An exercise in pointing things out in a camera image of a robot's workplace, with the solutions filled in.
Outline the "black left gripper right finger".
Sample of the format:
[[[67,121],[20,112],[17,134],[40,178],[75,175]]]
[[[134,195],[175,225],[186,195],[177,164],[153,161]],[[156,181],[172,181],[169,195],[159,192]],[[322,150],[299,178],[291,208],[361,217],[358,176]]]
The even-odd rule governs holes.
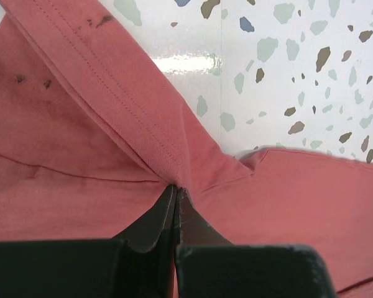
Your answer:
[[[322,257],[306,245],[234,245],[180,188],[175,203],[179,297],[336,297]]]

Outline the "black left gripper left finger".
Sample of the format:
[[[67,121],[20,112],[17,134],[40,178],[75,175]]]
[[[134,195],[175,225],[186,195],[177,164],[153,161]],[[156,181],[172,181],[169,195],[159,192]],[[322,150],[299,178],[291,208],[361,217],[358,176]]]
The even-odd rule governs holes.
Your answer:
[[[0,297],[171,297],[176,196],[112,238],[0,242]]]

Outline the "dusty red t-shirt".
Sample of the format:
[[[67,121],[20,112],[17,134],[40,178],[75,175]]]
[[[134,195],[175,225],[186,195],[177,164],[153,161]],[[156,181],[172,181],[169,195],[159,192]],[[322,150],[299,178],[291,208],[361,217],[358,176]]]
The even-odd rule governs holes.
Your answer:
[[[224,154],[98,1],[1,1],[0,241],[108,238],[168,184],[237,244],[303,243],[373,297],[373,165]]]

